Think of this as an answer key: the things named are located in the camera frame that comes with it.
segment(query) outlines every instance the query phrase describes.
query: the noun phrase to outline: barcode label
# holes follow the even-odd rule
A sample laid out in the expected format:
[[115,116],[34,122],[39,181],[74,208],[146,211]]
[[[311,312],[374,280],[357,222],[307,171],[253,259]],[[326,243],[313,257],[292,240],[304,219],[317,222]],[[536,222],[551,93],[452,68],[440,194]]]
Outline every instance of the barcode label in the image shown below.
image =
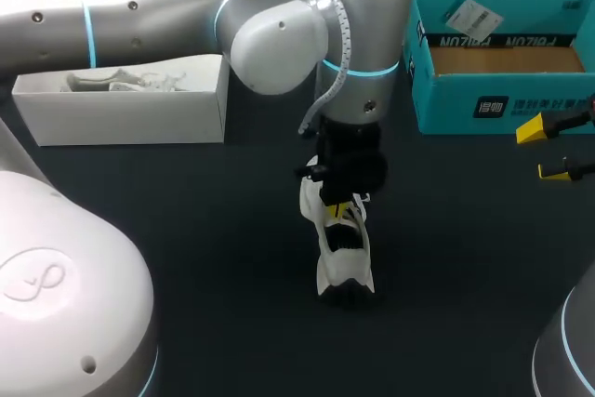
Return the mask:
[[487,19],[487,17],[488,17],[489,15],[490,15],[490,13],[488,13],[487,11],[484,11],[484,12],[482,13],[482,15],[481,15],[479,18],[477,18],[477,20],[475,20],[475,21],[473,22],[473,25],[471,25],[471,28],[477,28],[477,27],[479,27],[479,26],[480,26],[480,24],[481,24],[481,23],[482,23],[484,20],[486,20],[486,19]]
[[465,0],[446,25],[471,39],[483,42],[503,21],[504,18],[494,11],[474,0]]

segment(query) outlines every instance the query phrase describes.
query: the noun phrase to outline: logo on robot base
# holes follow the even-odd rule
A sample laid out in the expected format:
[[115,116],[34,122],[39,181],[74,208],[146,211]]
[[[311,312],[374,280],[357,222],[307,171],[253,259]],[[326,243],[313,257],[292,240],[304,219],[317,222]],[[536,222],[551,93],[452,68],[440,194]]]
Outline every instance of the logo on robot base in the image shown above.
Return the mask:
[[45,318],[66,306],[77,288],[70,258],[53,248],[31,248],[0,264],[0,313]]

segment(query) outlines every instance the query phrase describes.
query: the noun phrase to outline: white shoe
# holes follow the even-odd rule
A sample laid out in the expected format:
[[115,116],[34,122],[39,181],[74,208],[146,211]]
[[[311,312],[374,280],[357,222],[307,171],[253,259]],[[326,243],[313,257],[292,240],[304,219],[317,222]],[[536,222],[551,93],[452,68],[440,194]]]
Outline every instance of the white shoe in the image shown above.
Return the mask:
[[[316,165],[317,157],[308,165]],[[302,216],[314,223],[318,232],[320,257],[316,272],[318,295],[329,288],[358,285],[375,293],[371,271],[370,240],[365,228],[365,208],[354,194],[342,217],[332,216],[322,199],[321,181],[304,178],[299,192]]]

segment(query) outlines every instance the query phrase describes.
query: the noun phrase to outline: teal cardboard box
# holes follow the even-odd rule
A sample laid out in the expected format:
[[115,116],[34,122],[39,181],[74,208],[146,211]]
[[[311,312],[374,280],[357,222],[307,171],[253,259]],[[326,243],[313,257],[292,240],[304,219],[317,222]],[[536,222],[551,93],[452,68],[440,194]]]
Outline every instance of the teal cardboard box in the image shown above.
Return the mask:
[[[513,134],[539,112],[586,106],[595,95],[593,0],[473,1],[504,19],[482,42],[446,24],[465,0],[412,3],[403,57],[422,133]],[[438,47],[479,47],[490,51],[526,46],[571,48],[584,70],[437,74],[431,54]],[[595,126],[569,132],[595,133]]]

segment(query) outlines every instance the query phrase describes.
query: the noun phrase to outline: dark gray table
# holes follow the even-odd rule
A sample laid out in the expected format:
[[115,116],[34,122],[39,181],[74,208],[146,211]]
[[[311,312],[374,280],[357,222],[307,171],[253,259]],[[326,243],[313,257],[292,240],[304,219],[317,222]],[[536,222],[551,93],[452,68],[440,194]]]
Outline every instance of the dark gray table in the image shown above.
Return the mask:
[[225,145],[41,149],[4,99],[49,179],[147,259],[167,397],[529,397],[536,339],[595,258],[595,179],[536,177],[538,161],[589,156],[593,138],[422,137],[403,88],[368,220],[385,298],[328,308],[292,175],[313,155],[296,135],[311,81],[272,100],[233,79]]

